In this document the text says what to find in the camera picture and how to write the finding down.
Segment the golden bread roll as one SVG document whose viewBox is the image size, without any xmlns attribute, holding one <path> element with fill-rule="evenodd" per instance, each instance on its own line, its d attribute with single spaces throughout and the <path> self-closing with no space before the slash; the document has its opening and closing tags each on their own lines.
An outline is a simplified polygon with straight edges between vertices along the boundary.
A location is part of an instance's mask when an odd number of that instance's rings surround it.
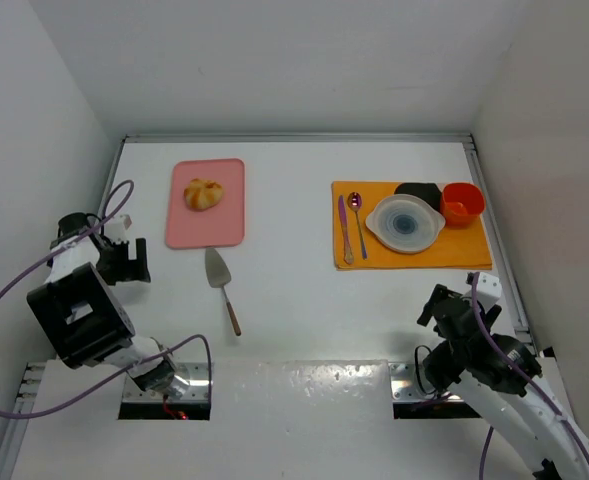
<svg viewBox="0 0 589 480">
<path fill-rule="evenodd" d="M 220 203 L 224 188 L 213 180 L 192 179 L 183 191 L 186 206 L 194 211 L 208 210 Z"/>
</svg>

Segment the metal cake server wooden handle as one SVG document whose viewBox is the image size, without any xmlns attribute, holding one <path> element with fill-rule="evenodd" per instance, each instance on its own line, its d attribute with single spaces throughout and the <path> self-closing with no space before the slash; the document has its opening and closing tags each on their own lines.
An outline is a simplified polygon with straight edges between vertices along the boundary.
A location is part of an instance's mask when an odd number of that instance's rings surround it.
<svg viewBox="0 0 589 480">
<path fill-rule="evenodd" d="M 237 337 L 240 337 L 242 335 L 242 330 L 236 317 L 235 311 L 233 309 L 232 303 L 229 300 L 229 297 L 225 290 L 226 286 L 231 282 L 231 273 L 223 257 L 213 247 L 208 247 L 205 250 L 205 271 L 209 285 L 212 288 L 217 288 L 221 290 L 225 300 L 225 305 L 228 311 L 233 332 Z"/>
</svg>

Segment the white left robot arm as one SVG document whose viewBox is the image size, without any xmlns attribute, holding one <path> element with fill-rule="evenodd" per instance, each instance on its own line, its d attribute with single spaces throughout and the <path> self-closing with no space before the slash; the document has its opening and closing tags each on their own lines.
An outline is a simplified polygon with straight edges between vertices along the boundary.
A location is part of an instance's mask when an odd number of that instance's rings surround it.
<svg viewBox="0 0 589 480">
<path fill-rule="evenodd" d="M 118 215 L 96 232 L 94 217 L 76 212 L 58 222 L 44 284 L 27 302 L 58 357 L 72 369 L 109 364 L 126 367 L 141 391 L 178 400 L 189 388 L 162 344 L 135 333 L 135 327 L 111 287 L 124 282 L 149 283 L 146 240 L 131 242 L 131 219 Z"/>
</svg>

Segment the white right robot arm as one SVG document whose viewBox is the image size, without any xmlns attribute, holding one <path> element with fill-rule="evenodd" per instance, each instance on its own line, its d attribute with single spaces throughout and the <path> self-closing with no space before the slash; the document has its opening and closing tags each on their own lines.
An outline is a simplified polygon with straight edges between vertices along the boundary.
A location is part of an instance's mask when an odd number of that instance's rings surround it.
<svg viewBox="0 0 589 480">
<path fill-rule="evenodd" d="M 553 396 L 536 356 L 491 333 L 501 308 L 497 278 L 471 278 L 460 294 L 436 285 L 418 324 L 441 337 L 423 360 L 427 382 L 461 398 L 521 457 L 536 479 L 589 479 L 589 439 Z"/>
</svg>

